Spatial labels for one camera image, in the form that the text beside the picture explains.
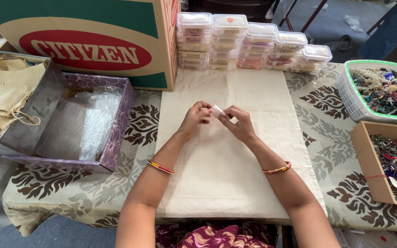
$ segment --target white plastic basket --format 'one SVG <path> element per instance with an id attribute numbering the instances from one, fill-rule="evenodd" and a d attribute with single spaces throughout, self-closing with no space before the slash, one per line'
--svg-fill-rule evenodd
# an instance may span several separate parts
<path id="1" fill-rule="evenodd" d="M 397 71 L 397 63 L 379 60 L 351 60 L 344 63 L 344 71 L 338 76 L 336 85 L 342 103 L 354 121 L 375 121 L 397 124 L 397 116 L 376 113 L 362 99 L 353 83 L 350 69 L 390 68 Z"/>

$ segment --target patterned tablecloth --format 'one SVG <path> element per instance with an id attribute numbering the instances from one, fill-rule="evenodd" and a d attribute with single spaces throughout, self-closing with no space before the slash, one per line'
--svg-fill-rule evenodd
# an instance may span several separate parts
<path id="1" fill-rule="evenodd" d="M 397 231 L 397 205 L 372 201 L 366 181 L 360 179 L 362 170 L 349 135 L 357 123 L 335 86 L 341 72 L 340 64 L 329 63 L 318 75 L 284 74 L 329 221 L 340 228 Z M 136 93 L 114 173 L 18 167 L 4 192 L 3 206 L 23 236 L 53 214 L 93 227 L 117 225 L 122 204 L 146 159 L 153 156 L 157 139 L 162 93 Z"/>

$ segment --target red oval logo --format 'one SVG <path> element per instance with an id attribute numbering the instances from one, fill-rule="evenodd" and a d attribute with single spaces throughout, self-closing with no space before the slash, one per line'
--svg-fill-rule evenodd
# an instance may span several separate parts
<path id="1" fill-rule="evenodd" d="M 132 70 L 152 59 L 136 44 L 83 31 L 31 32 L 19 39 L 19 45 L 29 54 L 50 57 L 57 64 L 90 70 Z"/>

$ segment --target hand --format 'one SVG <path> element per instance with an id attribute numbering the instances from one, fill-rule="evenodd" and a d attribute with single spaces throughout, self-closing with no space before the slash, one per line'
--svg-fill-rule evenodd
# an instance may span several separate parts
<path id="1" fill-rule="evenodd" d="M 233 117 L 238 119 L 237 123 L 234 124 L 225 116 L 218 117 L 223 125 L 225 125 L 237 139 L 247 144 L 251 140 L 257 138 L 254 128 L 252 127 L 251 117 L 249 116 L 248 112 L 235 105 L 223 110 L 223 112 L 228 115 L 229 119 L 232 119 Z"/>
<path id="2" fill-rule="evenodd" d="M 209 123 L 208 120 L 202 120 L 202 118 L 210 116 L 211 108 L 211 104 L 207 102 L 196 102 L 186 113 L 185 119 L 177 133 L 181 134 L 186 139 L 186 142 L 190 141 L 194 134 L 196 134 L 199 124 Z"/>

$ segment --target bangle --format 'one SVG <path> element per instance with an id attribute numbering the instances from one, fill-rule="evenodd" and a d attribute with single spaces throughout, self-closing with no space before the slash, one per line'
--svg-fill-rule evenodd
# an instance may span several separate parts
<path id="1" fill-rule="evenodd" d="M 262 171 L 263 171 L 264 174 L 274 174 L 274 173 L 285 171 L 285 170 L 289 169 L 292 166 L 292 164 L 289 161 L 284 161 L 284 162 L 287 163 L 286 166 L 283 166 L 283 167 L 278 168 L 278 169 L 262 170 Z"/>
<path id="2" fill-rule="evenodd" d="M 169 173 L 169 174 L 174 174 L 174 171 L 173 171 L 173 170 L 163 168 L 162 166 L 160 166 L 160 165 L 154 163 L 153 161 L 151 161 L 151 160 L 149 160 L 149 159 L 146 160 L 146 161 L 148 162 L 148 164 L 150 164 L 150 165 L 156 167 L 157 169 L 159 169 L 159 170 L 161 170 L 161 171 L 163 171 L 163 172 L 166 172 L 166 173 Z"/>

